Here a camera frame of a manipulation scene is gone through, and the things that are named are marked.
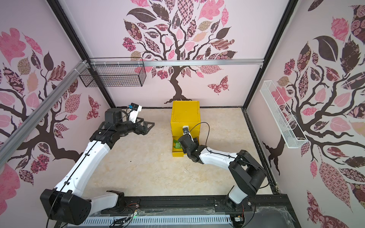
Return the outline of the yellow bottom drawer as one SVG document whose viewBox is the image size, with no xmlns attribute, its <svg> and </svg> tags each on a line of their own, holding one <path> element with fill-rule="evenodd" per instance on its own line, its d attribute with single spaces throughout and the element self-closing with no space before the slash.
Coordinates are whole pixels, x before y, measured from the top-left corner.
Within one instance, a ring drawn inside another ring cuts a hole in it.
<svg viewBox="0 0 365 228">
<path fill-rule="evenodd" d="M 173 140 L 178 140 L 179 139 L 179 137 L 178 136 L 173 136 Z M 187 155 L 187 154 L 185 154 L 184 152 L 183 152 L 183 149 L 181 148 L 181 149 L 175 149 L 175 148 L 173 148 L 173 146 L 172 146 L 172 155 L 173 155 L 173 157 L 184 157 L 185 155 Z"/>
</svg>

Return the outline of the green cookie packet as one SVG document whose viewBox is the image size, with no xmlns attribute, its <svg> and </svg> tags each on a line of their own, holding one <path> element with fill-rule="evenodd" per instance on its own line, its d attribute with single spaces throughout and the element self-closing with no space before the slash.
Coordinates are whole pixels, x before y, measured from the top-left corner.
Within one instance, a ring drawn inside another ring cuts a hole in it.
<svg viewBox="0 0 365 228">
<path fill-rule="evenodd" d="M 178 140 L 173 140 L 173 148 L 175 149 L 181 149 L 182 146 Z"/>
</svg>

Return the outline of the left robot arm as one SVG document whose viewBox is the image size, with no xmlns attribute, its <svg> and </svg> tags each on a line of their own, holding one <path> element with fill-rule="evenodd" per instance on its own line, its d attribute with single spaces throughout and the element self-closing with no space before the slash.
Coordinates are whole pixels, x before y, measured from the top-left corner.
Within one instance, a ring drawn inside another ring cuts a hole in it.
<svg viewBox="0 0 365 228">
<path fill-rule="evenodd" d="M 52 190 L 45 189 L 40 196 L 48 220 L 80 225 L 90 215 L 109 210 L 121 213 L 126 208 L 124 193 L 106 194 L 85 199 L 82 197 L 92 174 L 115 143 L 129 133 L 146 135 L 154 123 L 139 118 L 142 106 L 131 103 L 126 110 L 117 107 L 105 112 L 105 120 L 92 134 L 81 158 Z"/>
</svg>

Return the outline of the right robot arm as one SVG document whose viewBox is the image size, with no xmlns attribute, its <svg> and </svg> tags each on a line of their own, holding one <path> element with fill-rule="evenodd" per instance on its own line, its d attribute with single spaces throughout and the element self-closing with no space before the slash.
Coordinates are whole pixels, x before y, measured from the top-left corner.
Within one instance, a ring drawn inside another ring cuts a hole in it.
<svg viewBox="0 0 365 228">
<path fill-rule="evenodd" d="M 248 196 L 255 196 L 267 173 L 246 150 L 226 153 L 200 145 L 197 138 L 185 134 L 178 139 L 184 154 L 195 163 L 214 165 L 230 171 L 235 185 L 227 194 L 225 205 L 234 211 Z"/>
</svg>

